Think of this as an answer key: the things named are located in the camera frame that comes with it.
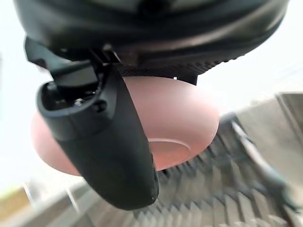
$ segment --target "white wall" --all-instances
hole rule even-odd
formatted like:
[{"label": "white wall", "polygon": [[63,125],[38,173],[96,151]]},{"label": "white wall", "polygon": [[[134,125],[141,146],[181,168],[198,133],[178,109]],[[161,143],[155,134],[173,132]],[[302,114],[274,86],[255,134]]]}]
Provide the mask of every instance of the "white wall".
[{"label": "white wall", "polygon": [[[302,9],[302,0],[291,0],[283,24],[265,44],[200,76],[199,86],[217,96],[222,113],[249,105],[252,97],[262,93],[303,90]],[[12,0],[0,0],[0,32],[0,190],[8,182],[30,176],[50,190],[59,190],[78,178],[45,166],[32,148],[29,126],[36,110],[36,90],[50,77],[26,61],[24,32]]]}]

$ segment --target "black plastic housing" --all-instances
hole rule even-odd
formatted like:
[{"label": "black plastic housing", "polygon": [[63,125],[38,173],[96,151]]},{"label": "black plastic housing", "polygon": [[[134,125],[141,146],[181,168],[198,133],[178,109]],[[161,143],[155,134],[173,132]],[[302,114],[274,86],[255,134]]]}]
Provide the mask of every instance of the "black plastic housing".
[{"label": "black plastic housing", "polygon": [[110,53],[103,62],[114,63],[123,77],[177,77],[196,84],[197,75],[266,41],[281,23],[289,2],[154,2],[165,1],[170,2],[169,10],[149,19],[140,13],[141,0],[14,3],[27,37],[64,59],[87,60],[87,51],[93,49],[99,56]]},{"label": "black plastic housing", "polygon": [[115,69],[79,106],[60,104],[48,84],[40,88],[37,105],[68,158],[107,202],[133,210],[157,199],[158,178],[148,140]]}]

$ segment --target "pink bowl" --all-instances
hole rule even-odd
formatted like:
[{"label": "pink bowl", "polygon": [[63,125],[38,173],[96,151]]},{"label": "pink bowl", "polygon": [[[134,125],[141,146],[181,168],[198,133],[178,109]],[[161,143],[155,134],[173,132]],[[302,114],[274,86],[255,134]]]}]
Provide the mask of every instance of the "pink bowl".
[{"label": "pink bowl", "polygon": [[[186,162],[213,140],[219,112],[198,87],[159,77],[127,77],[125,83],[149,140],[157,170]],[[79,175],[41,116],[33,118],[34,147],[49,166]]]}]

